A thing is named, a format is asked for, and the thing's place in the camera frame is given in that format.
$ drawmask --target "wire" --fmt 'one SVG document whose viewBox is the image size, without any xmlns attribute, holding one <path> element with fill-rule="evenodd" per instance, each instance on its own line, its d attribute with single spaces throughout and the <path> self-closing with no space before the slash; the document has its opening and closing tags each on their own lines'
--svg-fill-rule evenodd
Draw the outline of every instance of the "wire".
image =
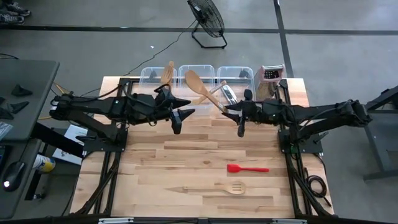
<svg viewBox="0 0 398 224">
<path fill-rule="evenodd" d="M 307 178 L 305 179 L 305 183 L 308 187 L 308 189 L 310 190 L 311 194 L 314 197 L 317 198 L 323 198 L 325 200 L 325 202 L 329 205 L 329 207 L 331 207 L 331 203 L 329 202 L 329 200 L 326 198 L 326 193 L 328 192 L 328 188 L 326 186 L 325 181 L 317 175 L 308 175 L 308 170 L 307 168 L 304 168 L 305 174 L 307 175 Z M 321 185 L 321 192 L 316 192 L 312 189 L 312 182 L 318 182 Z"/>
<path fill-rule="evenodd" d="M 54 90 L 50 89 L 52 93 L 55 94 L 55 96 L 58 96 L 58 94 L 56 92 L 54 92 Z"/>
<path fill-rule="evenodd" d="M 95 90 L 88 91 L 87 93 L 84 93 L 84 94 L 80 95 L 80 97 L 85 96 L 85 95 L 87 95 L 87 94 L 90 94 L 90 93 L 92 93 L 92 92 L 94 92 L 94 91 L 97 91 L 97 90 L 100 90 L 100 89 L 101 89 L 101 88 L 96 88 Z"/>
<path fill-rule="evenodd" d="M 187 28 L 185 28 L 177 37 L 177 40 L 173 41 L 171 44 L 169 44 L 166 48 L 164 48 L 163 50 L 161 50 L 160 52 L 157 52 L 156 54 L 154 54 L 150 59 L 143 61 L 141 64 L 139 64 L 138 66 L 136 66 L 135 68 L 133 68 L 132 70 L 130 70 L 129 72 L 127 72 L 126 74 L 124 74 L 123 76 L 126 75 L 130 75 L 131 72 L 133 72 L 135 69 L 139 68 L 141 65 L 145 64 L 146 62 L 149 62 L 150 60 L 154 59 L 156 57 L 156 55 L 162 53 L 163 51 L 167 50 L 169 47 L 171 47 L 171 45 L 177 43 L 177 41 L 180 39 L 180 36 L 185 33 L 185 31 L 187 31 L 189 28 L 191 28 L 191 26 L 196 22 L 197 20 L 194 20 L 191 25 L 189 25 Z"/>
<path fill-rule="evenodd" d="M 68 90 L 67 88 L 64 88 L 63 86 L 59 85 L 58 83 L 56 83 L 56 82 L 53 82 L 53 83 L 60 90 L 61 93 L 63 93 L 63 94 L 65 93 L 62 89 L 66 90 L 67 92 L 70 92 L 70 90 Z"/>
<path fill-rule="evenodd" d="M 72 193 L 70 194 L 70 197 L 69 197 L 67 206 L 63 209 L 63 212 L 62 212 L 61 216 L 64 216 L 65 212 L 67 211 L 67 209 L 68 209 L 68 207 L 69 207 L 69 204 L 70 204 L 70 202 L 72 201 L 72 197 L 73 197 L 73 195 L 75 194 L 75 189 L 76 189 L 76 188 L 74 187 L 73 190 L 72 190 Z"/>
<path fill-rule="evenodd" d="M 133 71 L 135 71 L 135 70 L 136 70 L 137 68 L 139 68 L 141 65 L 143 65 L 143 64 L 145 64 L 145 63 L 147 63 L 147 62 L 153 60 L 158 54 L 162 53 L 163 51 L 165 51 L 165 50 L 167 50 L 169 47 L 171 47 L 173 44 L 177 43 L 177 41 L 180 40 L 180 36 L 181 36 L 185 31 L 187 31 L 189 28 L 191 28 L 191 26 L 192 26 L 196 21 L 197 21 L 197 20 L 194 20 L 194 21 L 191 23 L 191 25 L 189 25 L 187 28 L 185 28 L 185 29 L 177 36 L 177 40 L 173 41 L 171 44 L 169 44 L 169 45 L 168 45 L 166 48 L 164 48 L 163 50 L 161 50 L 161 51 L 157 52 L 156 54 L 154 54 L 150 59 L 147 59 L 147 60 L 141 62 L 138 66 L 134 67 L 132 70 L 128 71 L 128 72 L 127 72 L 126 74 L 124 74 L 123 76 L 130 75 Z M 80 95 L 80 97 L 85 96 L 85 95 L 87 95 L 87 94 L 90 94 L 90 93 L 92 93 L 92 92 L 94 92 L 94 91 L 97 91 L 97 90 L 100 90 L 100 89 L 101 89 L 101 88 L 96 88 L 95 90 L 90 90 L 90 91 L 88 91 L 88 92 L 86 92 L 86 93 Z"/>
<path fill-rule="evenodd" d="M 340 109 L 342 109 L 343 107 L 345 107 L 345 106 L 346 106 L 348 103 L 350 103 L 350 102 L 352 102 L 352 100 L 347 100 L 343 105 L 341 105 L 341 106 L 339 106 L 339 107 L 337 107 L 337 108 L 328 109 L 328 110 L 322 111 L 322 112 L 320 112 L 320 113 L 318 113 L 318 114 L 312 116 L 312 117 L 300 128 L 299 131 L 301 131 L 303 128 L 305 128 L 309 122 L 313 121 L 313 120 L 316 119 L 317 117 L 319 117 L 319 116 L 321 116 L 321 115 L 323 115 L 323 114 L 325 114 L 325 113 L 334 111 L 334 110 L 340 110 Z"/>
<path fill-rule="evenodd" d="M 140 103 L 140 104 L 142 104 L 142 105 L 145 105 L 145 106 L 149 106 L 149 107 L 151 107 L 151 108 L 154 108 L 152 105 L 150 105 L 150 104 L 148 104 L 148 103 L 145 103 L 144 101 L 137 100 L 137 99 L 134 99 L 133 97 L 131 97 L 131 96 L 127 93 L 125 87 L 123 87 L 122 90 L 123 90 L 124 94 L 126 95 L 126 97 L 129 98 L 131 101 L 134 101 L 134 102 Z"/>
<path fill-rule="evenodd" d="M 100 98 L 102 98 L 102 97 L 104 97 L 104 96 L 108 96 L 109 94 L 113 93 L 114 91 L 118 90 L 118 89 L 121 88 L 121 87 L 122 87 L 122 85 L 117 85 L 116 88 L 114 88 L 113 90 L 111 90 L 111 91 L 109 91 L 109 92 L 107 92 L 107 93 L 105 93 L 105 94 L 102 94 L 101 96 L 97 96 L 97 97 L 94 97 L 94 98 L 90 98 L 90 99 L 88 99 L 88 100 L 76 101 L 75 103 L 86 103 L 86 102 L 91 102 L 91 101 L 98 100 L 98 99 L 100 99 Z"/>
<path fill-rule="evenodd" d="M 28 144 L 29 144 L 29 143 L 26 143 L 25 148 L 24 148 L 24 150 L 23 150 L 23 152 L 22 152 L 22 154 L 21 154 L 21 156 L 20 156 L 20 158 L 19 158 L 18 161 L 20 161 L 20 160 L 22 159 L 22 156 L 24 155 L 25 150 L 26 150 Z"/>
<path fill-rule="evenodd" d="M 13 56 L 13 55 L 9 55 L 9 54 L 0 53 L 0 55 L 4 55 L 4 56 L 7 56 L 7 57 L 9 57 L 9 58 L 2 58 L 2 59 L 10 59 L 10 58 L 13 58 L 13 59 L 19 59 L 19 58 L 15 57 L 15 56 Z"/>
<path fill-rule="evenodd" d="M 261 103 L 265 103 L 265 104 L 269 104 L 269 105 L 274 105 L 274 106 L 284 106 L 284 107 L 286 107 L 289 111 L 290 111 L 290 113 L 292 114 L 292 116 L 293 116 L 293 122 L 291 122 L 291 121 L 289 121 L 287 118 L 285 118 L 285 121 L 287 122 L 287 123 L 293 123 L 294 124 L 294 126 L 296 127 L 296 129 L 299 129 L 299 125 L 297 124 L 297 122 L 295 122 L 296 121 L 296 114 L 295 114 L 295 112 L 294 112 L 294 110 L 290 107 L 291 105 L 288 105 L 288 104 L 286 104 L 286 103 L 284 103 L 284 104 L 277 104 L 277 103 L 270 103 L 270 102 L 261 102 Z"/>
<path fill-rule="evenodd" d="M 317 153 L 314 153 L 313 154 L 315 157 L 317 157 L 318 159 L 319 159 L 319 161 L 322 163 L 322 165 L 323 165 L 323 170 L 325 171 L 325 175 L 326 175 L 326 166 L 325 166 L 325 162 L 323 161 L 323 159 L 317 154 Z"/>
<path fill-rule="evenodd" d="M 55 94 L 55 96 L 58 96 L 58 94 L 56 92 L 54 92 L 54 90 L 52 90 L 52 88 L 50 88 L 51 92 L 53 92 Z M 38 118 L 39 120 L 44 120 L 44 119 L 51 119 L 51 116 L 46 116 L 46 117 L 40 117 Z"/>
</svg>

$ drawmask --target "fan grille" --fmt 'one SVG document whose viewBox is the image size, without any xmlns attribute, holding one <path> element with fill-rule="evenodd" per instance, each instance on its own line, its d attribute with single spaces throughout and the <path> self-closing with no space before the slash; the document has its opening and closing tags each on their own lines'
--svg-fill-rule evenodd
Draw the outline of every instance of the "fan grille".
<svg viewBox="0 0 398 224">
<path fill-rule="evenodd" d="M 221 37 L 224 33 L 224 22 L 220 12 L 211 0 L 189 0 L 193 15 L 202 28 L 212 37 Z"/>
</svg>

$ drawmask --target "electric fan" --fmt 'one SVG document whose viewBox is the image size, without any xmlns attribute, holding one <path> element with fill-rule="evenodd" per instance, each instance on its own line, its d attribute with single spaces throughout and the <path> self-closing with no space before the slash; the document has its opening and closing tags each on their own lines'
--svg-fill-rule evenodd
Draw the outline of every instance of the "electric fan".
<svg viewBox="0 0 398 224">
<path fill-rule="evenodd" d="M 193 15 L 198 21 L 197 25 L 192 31 L 192 38 L 194 38 L 200 47 L 204 49 L 224 49 L 225 46 L 227 46 L 227 42 L 224 37 L 224 22 L 214 3 L 211 0 L 188 0 L 188 4 L 191 7 Z M 225 45 L 206 47 L 201 44 L 195 37 L 195 32 L 198 30 L 199 25 L 201 25 L 211 37 L 222 37 Z"/>
</svg>

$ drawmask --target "wooden table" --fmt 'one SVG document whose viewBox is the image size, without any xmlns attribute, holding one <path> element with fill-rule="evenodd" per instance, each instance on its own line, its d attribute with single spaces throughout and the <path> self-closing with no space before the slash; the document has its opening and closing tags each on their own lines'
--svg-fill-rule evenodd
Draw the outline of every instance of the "wooden table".
<svg viewBox="0 0 398 224">
<path fill-rule="evenodd" d="M 118 83 L 119 77 L 104 77 L 101 94 L 112 90 Z M 292 104 L 308 106 L 303 79 L 291 78 L 288 84 Z M 110 123 L 104 116 L 95 118 Z M 206 116 L 191 115 L 183 122 L 179 135 L 174 135 L 170 126 L 170 122 L 163 121 L 155 127 L 142 124 L 129 128 L 126 151 L 122 154 L 119 167 L 112 216 L 294 216 L 285 157 L 278 148 L 277 127 L 246 123 L 244 138 L 239 138 L 236 124 L 216 109 Z M 103 157 L 103 152 L 95 152 L 83 161 L 71 212 L 81 208 L 97 187 Z M 226 171 L 227 164 L 267 167 L 270 172 L 230 174 Z M 310 175 L 318 175 L 326 181 L 323 166 L 315 156 L 304 154 L 303 164 Z M 244 195 L 182 189 L 184 185 L 218 185 L 234 180 L 247 185 Z M 304 211 L 302 192 L 296 186 L 300 208 Z M 333 213 L 323 199 L 319 199 L 319 202 Z"/>
</svg>

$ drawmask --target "wooden spatula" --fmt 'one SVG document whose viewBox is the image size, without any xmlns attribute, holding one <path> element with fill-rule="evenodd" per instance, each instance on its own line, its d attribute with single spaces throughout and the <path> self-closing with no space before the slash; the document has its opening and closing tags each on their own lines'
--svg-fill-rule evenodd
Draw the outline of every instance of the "wooden spatula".
<svg viewBox="0 0 398 224">
<path fill-rule="evenodd" d="M 243 194 L 246 191 L 246 185 L 240 181 L 234 181 L 228 184 L 214 186 L 184 186 L 184 190 L 224 190 L 231 194 Z"/>
<path fill-rule="evenodd" d="M 209 93 L 210 93 L 210 94 L 215 93 L 217 90 L 219 90 L 219 89 L 220 89 L 221 87 L 223 87 L 224 85 L 226 85 L 226 81 L 225 81 L 225 80 L 222 81 L 218 86 L 212 88 L 212 89 L 209 91 Z M 206 99 L 205 96 L 201 96 L 199 99 L 192 100 L 191 102 L 192 102 L 193 105 L 199 105 L 199 104 L 200 104 L 203 100 L 205 100 L 205 99 Z"/>
<path fill-rule="evenodd" d="M 164 68 L 163 74 L 160 77 L 160 83 L 162 85 L 170 84 L 170 82 L 171 82 L 171 80 L 173 78 L 173 74 L 174 74 L 173 67 L 174 67 L 174 62 L 170 61 L 169 65 Z"/>
<path fill-rule="evenodd" d="M 223 106 L 213 95 L 209 93 L 209 91 L 207 91 L 205 84 L 203 84 L 200 77 L 194 71 L 188 70 L 185 72 L 185 81 L 192 91 L 207 97 L 214 105 L 218 107 L 218 109 L 226 113 L 225 106 Z"/>
</svg>

